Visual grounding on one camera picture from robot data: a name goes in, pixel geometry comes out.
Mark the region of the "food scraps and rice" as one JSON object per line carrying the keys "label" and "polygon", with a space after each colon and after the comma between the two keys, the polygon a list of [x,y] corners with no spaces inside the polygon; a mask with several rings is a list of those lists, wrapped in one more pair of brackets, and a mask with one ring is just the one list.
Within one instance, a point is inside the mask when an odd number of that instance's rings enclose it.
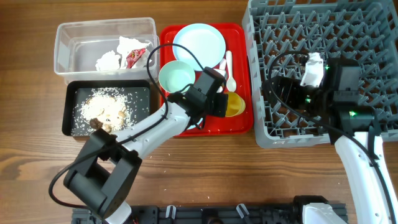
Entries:
{"label": "food scraps and rice", "polygon": [[148,87],[80,88],[75,92],[70,133],[89,136],[99,128],[114,133],[134,126],[149,113]]}

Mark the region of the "yellow cup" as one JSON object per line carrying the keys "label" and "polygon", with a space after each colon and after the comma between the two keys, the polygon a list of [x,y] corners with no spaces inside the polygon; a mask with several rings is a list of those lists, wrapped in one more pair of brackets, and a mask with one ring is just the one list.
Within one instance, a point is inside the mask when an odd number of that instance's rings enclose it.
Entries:
{"label": "yellow cup", "polygon": [[233,117],[240,115],[246,109],[245,101],[235,92],[227,92],[228,103],[226,109],[226,117]]}

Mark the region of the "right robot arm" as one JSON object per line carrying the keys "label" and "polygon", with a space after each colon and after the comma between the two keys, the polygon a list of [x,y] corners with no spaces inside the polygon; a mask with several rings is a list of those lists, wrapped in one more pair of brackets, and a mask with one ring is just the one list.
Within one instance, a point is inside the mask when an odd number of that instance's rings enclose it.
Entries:
{"label": "right robot arm", "polygon": [[[301,80],[273,75],[287,55],[303,59]],[[264,93],[299,118],[328,131],[348,178],[359,223],[397,223],[397,196],[384,160],[381,127],[375,110],[359,105],[361,70],[352,59],[323,60],[317,53],[288,52],[271,63]]]}

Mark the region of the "white napkin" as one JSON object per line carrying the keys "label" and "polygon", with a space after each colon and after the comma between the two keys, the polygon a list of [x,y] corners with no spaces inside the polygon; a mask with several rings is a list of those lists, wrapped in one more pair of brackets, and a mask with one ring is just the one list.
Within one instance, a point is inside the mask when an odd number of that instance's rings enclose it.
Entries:
{"label": "white napkin", "polygon": [[132,50],[146,49],[146,54],[144,56],[144,65],[147,62],[149,56],[149,47],[151,43],[148,40],[141,42],[137,39],[130,39],[127,37],[119,37],[119,45],[116,49],[117,53],[121,56],[120,59],[120,69],[127,69],[126,57]]}
{"label": "white napkin", "polygon": [[120,68],[121,56],[116,54],[113,50],[106,52],[101,58],[96,61],[97,71],[118,70]]}

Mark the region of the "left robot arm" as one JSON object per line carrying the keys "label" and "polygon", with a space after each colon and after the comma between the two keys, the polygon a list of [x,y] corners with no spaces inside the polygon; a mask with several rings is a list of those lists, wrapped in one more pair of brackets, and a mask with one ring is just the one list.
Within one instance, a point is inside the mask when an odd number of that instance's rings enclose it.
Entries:
{"label": "left robot arm", "polygon": [[227,104],[225,93],[194,88],[171,93],[158,111],[133,127],[115,134],[95,131],[66,168],[63,184],[106,223],[124,223],[131,214],[126,197],[143,159],[205,116],[224,116]]}

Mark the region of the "light blue bowl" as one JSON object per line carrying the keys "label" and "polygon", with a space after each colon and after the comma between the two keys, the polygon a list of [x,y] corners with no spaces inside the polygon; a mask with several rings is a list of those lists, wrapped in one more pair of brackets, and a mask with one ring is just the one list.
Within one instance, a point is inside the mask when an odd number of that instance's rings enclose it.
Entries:
{"label": "light blue bowl", "polygon": [[190,125],[189,127],[186,128],[186,130],[191,130],[191,129],[202,129],[203,128],[203,118],[201,118],[197,123]]}

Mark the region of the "red snack wrapper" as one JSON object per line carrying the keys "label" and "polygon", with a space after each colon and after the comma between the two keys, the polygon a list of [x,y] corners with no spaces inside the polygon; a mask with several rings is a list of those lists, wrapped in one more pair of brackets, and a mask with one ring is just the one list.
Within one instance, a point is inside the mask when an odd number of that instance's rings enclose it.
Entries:
{"label": "red snack wrapper", "polygon": [[146,49],[132,50],[126,57],[127,68],[143,67],[146,51]]}

